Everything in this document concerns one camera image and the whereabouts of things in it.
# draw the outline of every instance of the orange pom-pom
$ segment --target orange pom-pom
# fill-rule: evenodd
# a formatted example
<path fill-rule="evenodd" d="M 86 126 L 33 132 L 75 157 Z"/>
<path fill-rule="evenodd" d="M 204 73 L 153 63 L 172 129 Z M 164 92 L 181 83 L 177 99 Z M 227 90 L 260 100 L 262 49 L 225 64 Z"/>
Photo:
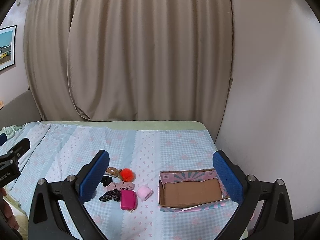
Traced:
<path fill-rule="evenodd" d="M 133 182 L 134 181 L 134 173 L 132 170 L 125 168 L 119 173 L 119 179 L 126 182 Z"/>

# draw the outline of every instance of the white wall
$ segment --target white wall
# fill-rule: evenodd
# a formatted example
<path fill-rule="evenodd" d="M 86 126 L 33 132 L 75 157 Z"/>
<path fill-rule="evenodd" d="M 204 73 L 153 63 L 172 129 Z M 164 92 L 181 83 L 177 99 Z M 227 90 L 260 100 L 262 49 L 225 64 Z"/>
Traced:
<path fill-rule="evenodd" d="M 233 83 L 216 140 L 246 174 L 320 211 L 320 23 L 305 0 L 232 0 Z"/>
<path fill-rule="evenodd" d="M 17 25 L 15 43 L 16 64 L 0 71 L 0 100 L 5 105 L 28 90 L 28 80 L 23 57 L 24 22 L 28 5 L 29 0 L 21 0 L 19 6 L 14 4 L 1 24 L 1 28 Z"/>

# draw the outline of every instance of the blue gripper pad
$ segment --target blue gripper pad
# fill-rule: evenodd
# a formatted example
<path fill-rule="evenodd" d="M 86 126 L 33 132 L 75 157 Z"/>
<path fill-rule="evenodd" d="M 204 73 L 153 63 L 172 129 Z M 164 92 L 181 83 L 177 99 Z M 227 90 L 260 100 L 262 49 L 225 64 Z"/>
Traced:
<path fill-rule="evenodd" d="M 109 153 L 100 150 L 89 164 L 86 164 L 77 174 L 75 188 L 78 192 L 79 201 L 90 201 L 106 169 L 109 166 Z"/>
<path fill-rule="evenodd" d="M 241 204 L 244 199 L 243 186 L 219 151 L 213 154 L 212 163 L 231 200 Z"/>
<path fill-rule="evenodd" d="M 0 146 L 7 141 L 7 136 L 5 133 L 0 134 Z"/>

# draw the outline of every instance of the human hand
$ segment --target human hand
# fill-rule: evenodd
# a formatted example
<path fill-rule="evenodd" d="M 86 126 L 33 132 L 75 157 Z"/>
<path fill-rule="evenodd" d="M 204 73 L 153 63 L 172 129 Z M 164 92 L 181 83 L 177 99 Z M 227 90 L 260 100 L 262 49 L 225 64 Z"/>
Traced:
<path fill-rule="evenodd" d="M 0 193 L 3 196 L 7 195 L 4 188 L 0 188 Z M 18 228 L 19 228 L 18 222 L 16 221 L 16 218 L 13 215 L 13 212 L 12 212 L 10 205 L 6 201 L 4 201 L 4 216 L 7 218 L 9 226 L 13 229 L 18 230 Z"/>

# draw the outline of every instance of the magenta pouch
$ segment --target magenta pouch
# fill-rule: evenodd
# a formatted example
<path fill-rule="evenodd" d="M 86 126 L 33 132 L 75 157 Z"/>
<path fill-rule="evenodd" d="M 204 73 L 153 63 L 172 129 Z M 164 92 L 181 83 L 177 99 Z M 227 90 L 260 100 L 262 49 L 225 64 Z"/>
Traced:
<path fill-rule="evenodd" d="M 122 210 L 135 210 L 138 201 L 137 195 L 133 190 L 121 190 L 121 209 Z"/>

